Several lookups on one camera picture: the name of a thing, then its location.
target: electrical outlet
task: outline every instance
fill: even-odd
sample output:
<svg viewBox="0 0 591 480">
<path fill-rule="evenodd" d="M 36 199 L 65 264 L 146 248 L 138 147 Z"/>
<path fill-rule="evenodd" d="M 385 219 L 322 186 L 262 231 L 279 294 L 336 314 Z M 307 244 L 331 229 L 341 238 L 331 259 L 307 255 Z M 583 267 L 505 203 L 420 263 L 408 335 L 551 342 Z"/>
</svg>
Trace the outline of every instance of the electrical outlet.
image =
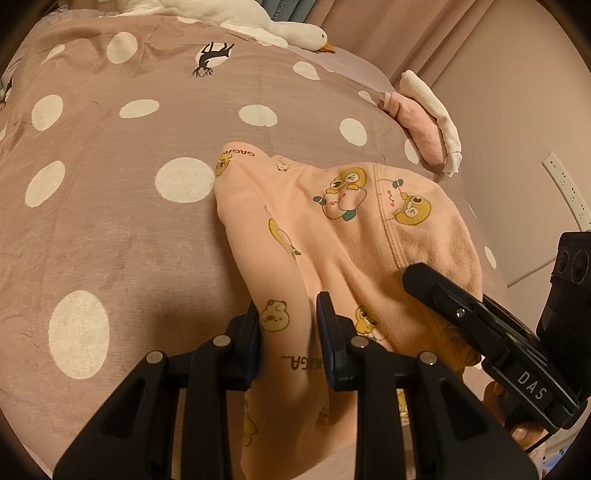
<svg viewBox="0 0 591 480">
<path fill-rule="evenodd" d="M 585 205 L 579 189 L 570 178 L 569 173 L 563 167 L 560 160 L 551 153 L 542 165 L 548 171 L 554 182 L 562 192 L 566 203 L 569 204 L 570 211 L 573 212 L 574 219 L 577 220 L 582 232 L 591 231 L 591 212 Z"/>
</svg>

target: folded clothes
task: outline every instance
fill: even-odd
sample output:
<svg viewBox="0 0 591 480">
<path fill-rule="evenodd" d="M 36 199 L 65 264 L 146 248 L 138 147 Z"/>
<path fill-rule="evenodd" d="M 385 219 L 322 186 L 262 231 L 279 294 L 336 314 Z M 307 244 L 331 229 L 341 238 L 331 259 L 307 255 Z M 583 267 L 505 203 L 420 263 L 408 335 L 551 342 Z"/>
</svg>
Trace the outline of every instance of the folded clothes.
<svg viewBox="0 0 591 480">
<path fill-rule="evenodd" d="M 410 133 L 423 160 L 431 166 L 445 162 L 447 152 L 436 120 L 415 100 L 398 92 L 384 94 L 382 109 Z"/>
<path fill-rule="evenodd" d="M 400 94 L 416 100 L 429 114 L 436 118 L 437 126 L 441 130 L 443 142 L 447 151 L 443 173 L 451 177 L 458 172 L 462 161 L 462 144 L 457 133 L 457 128 L 452 121 L 447 109 L 441 100 L 435 96 L 429 86 L 422 81 L 412 70 L 402 74 L 400 80 Z"/>
<path fill-rule="evenodd" d="M 433 351 L 458 375 L 480 361 L 402 286 L 405 268 L 424 262 L 482 298 L 469 231 L 436 183 L 378 163 L 317 168 L 241 142 L 224 146 L 215 174 L 217 212 L 260 312 L 261 365 L 246 394 L 247 478 L 294 478 L 355 442 L 356 395 L 328 392 L 322 370 L 320 291 L 359 335 L 389 351 Z"/>
</svg>

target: camera lens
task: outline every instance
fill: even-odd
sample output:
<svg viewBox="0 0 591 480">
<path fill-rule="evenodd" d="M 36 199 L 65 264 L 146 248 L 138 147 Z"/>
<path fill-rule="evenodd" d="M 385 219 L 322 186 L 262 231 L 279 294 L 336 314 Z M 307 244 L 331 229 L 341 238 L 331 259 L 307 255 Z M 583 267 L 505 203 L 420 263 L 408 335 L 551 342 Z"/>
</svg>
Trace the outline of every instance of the camera lens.
<svg viewBox="0 0 591 480">
<path fill-rule="evenodd" d="M 558 256 L 558 264 L 556 265 L 556 270 L 558 273 L 566 272 L 566 267 L 569 266 L 569 253 L 565 250 Z"/>
<path fill-rule="evenodd" d="M 573 260 L 573 269 L 571 271 L 571 276 L 573 277 L 573 281 L 575 283 L 581 283 L 585 276 L 587 275 L 587 270 L 589 269 L 589 254 L 582 250 L 579 250 L 577 254 L 574 256 Z"/>
</svg>

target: bed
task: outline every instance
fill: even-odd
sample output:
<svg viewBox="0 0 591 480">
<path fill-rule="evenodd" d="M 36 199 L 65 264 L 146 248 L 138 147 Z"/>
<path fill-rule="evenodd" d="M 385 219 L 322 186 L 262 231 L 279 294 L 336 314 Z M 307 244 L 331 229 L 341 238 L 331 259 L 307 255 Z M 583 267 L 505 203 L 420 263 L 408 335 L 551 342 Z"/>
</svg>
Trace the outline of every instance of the bed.
<svg viewBox="0 0 591 480">
<path fill-rule="evenodd" d="M 246 311 L 212 193 L 220 148 L 237 138 L 321 168 L 372 162 L 435 181 L 468 227 L 484 292 L 511 309 L 461 169 L 422 161 L 379 108 L 394 89 L 376 68 L 115 15 L 53 12 L 2 77 L 0 406 L 44 470 L 147 352 L 190 351 Z M 478 366 L 464 380 L 480 397 L 490 381 Z M 242 403 L 230 404 L 236 453 Z M 352 451 L 333 448 L 334 478 Z"/>
</svg>

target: book spine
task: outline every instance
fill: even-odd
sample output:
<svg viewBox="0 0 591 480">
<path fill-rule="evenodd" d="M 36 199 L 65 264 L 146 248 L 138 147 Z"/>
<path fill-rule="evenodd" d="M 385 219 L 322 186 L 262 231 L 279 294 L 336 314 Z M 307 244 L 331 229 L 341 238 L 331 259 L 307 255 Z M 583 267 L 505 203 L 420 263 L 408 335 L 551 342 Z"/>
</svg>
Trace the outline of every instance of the book spine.
<svg viewBox="0 0 591 480">
<path fill-rule="evenodd" d="M 291 14 L 290 22 L 304 23 L 316 0 L 300 0 Z"/>
<path fill-rule="evenodd" d="M 275 9 L 275 13 L 271 19 L 276 22 L 287 22 L 296 9 L 297 4 L 298 0 L 279 0 L 277 9 Z"/>
<path fill-rule="evenodd" d="M 273 20 L 273 15 L 275 14 L 275 10 L 277 10 L 279 0 L 262 0 L 261 5 L 267 11 L 271 20 Z"/>
</svg>

